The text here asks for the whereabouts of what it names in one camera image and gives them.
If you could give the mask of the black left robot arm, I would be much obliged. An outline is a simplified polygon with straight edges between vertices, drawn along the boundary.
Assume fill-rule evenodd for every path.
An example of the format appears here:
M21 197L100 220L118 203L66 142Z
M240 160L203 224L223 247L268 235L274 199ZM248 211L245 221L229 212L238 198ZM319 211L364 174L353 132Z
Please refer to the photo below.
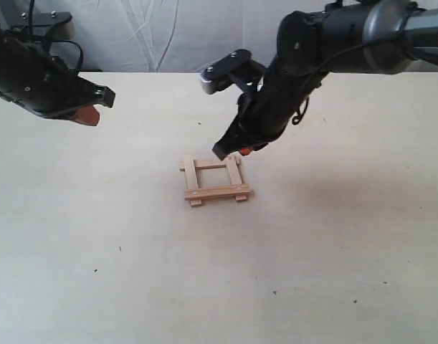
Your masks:
M0 25L0 98L39 118L96 126L96 106L112 108L115 92L79 76L83 53L73 68L50 53L59 43L53 36L57 26L41 34L32 20L7 30Z

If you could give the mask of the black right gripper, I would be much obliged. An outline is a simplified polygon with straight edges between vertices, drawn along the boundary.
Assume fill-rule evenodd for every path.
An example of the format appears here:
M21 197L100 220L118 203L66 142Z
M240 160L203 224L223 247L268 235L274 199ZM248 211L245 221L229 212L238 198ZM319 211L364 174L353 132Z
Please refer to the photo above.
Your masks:
M320 74L294 77L277 67L267 69L261 89L241 97L236 117L212 151L223 161L235 152L248 156L263 149L284 133L294 115L300 121L301 104L320 85Z

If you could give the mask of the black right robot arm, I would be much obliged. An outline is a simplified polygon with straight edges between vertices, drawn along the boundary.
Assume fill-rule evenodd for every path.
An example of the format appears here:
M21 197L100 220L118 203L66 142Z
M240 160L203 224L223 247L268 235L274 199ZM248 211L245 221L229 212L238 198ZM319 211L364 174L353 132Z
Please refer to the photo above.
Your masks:
M438 9L414 1L335 1L280 22L276 53L264 66L238 49L201 73L207 94L241 90L237 114L214 144L219 159L277 140L305 117L311 93L331 73L396 75L421 60L438 66Z

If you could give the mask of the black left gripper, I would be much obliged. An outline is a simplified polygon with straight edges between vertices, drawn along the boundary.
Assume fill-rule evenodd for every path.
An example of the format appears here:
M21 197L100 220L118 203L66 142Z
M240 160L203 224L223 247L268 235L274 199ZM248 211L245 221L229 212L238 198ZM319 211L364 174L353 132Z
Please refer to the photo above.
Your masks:
M93 105L111 108L115 93L75 75L56 57L0 39L0 98L45 119L69 119L95 127L100 113Z

